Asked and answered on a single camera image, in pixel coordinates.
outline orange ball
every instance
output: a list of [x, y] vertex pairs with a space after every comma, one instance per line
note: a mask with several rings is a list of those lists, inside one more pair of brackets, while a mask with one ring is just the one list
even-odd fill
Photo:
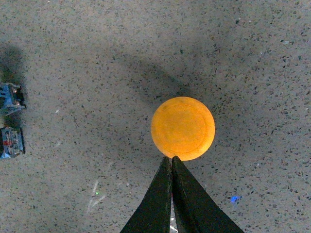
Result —
[[200, 157], [211, 146], [215, 122], [209, 109], [190, 97], [164, 102], [155, 112], [151, 135], [156, 147], [166, 156], [187, 161]]

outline blue robot part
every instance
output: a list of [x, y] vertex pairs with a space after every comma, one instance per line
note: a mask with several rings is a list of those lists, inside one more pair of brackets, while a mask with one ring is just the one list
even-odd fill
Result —
[[19, 85], [0, 83], [0, 115], [8, 116], [25, 108]]
[[15, 158], [24, 153], [23, 136], [21, 129], [14, 129], [12, 127], [2, 128], [1, 131], [2, 143], [0, 143], [0, 150], [3, 153], [0, 159]]

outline white paint mark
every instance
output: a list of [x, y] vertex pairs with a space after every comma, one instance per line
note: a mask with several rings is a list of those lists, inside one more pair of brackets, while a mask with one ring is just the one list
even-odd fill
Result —
[[97, 188], [97, 185], [98, 185], [98, 180], [95, 182], [95, 185], [94, 185], [94, 188], [93, 188], [93, 194], [92, 194], [92, 197], [95, 196], [96, 194], [96, 188]]
[[106, 197], [106, 196], [103, 195], [101, 198], [99, 198], [96, 202], [94, 202], [94, 203], [92, 204], [92, 207], [94, 207], [94, 206], [97, 205], [99, 202], [101, 202], [105, 197]]
[[173, 231], [178, 232], [178, 230], [177, 230], [175, 227], [170, 226], [170, 228], [171, 228]]
[[91, 200], [89, 201], [88, 203], [88, 206], [87, 206], [87, 210], [86, 210], [86, 213], [88, 214], [90, 211], [91, 211], [91, 208], [95, 207], [98, 203], [100, 203], [104, 198], [105, 198], [105, 195], [103, 195], [101, 198], [99, 198], [97, 201], [93, 202], [93, 199], [95, 196], [96, 196], [96, 188], [97, 188], [97, 185], [98, 185], [98, 180], [95, 182], [94, 184], [94, 187], [93, 187], [93, 190], [92, 190], [92, 197], [91, 197]]

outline blue object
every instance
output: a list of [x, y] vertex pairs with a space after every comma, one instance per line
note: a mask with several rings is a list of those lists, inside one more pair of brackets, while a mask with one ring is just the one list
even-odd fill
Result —
[[231, 203], [235, 203], [237, 200], [241, 199], [242, 196], [234, 196], [231, 198]]
[[2, 138], [2, 143], [0, 143], [0, 150], [3, 151], [3, 153], [0, 155], [0, 159], [15, 158], [19, 154], [24, 153], [21, 129], [5, 127], [1, 129], [0, 133]]
[[25, 108], [19, 85], [0, 83], [0, 114], [10, 115]]

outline small blue fragment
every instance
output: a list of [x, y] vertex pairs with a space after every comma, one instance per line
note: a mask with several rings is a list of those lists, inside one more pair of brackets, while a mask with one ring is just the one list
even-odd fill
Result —
[[231, 203], [235, 203], [237, 200], [241, 199], [242, 196], [234, 196], [231, 198]]

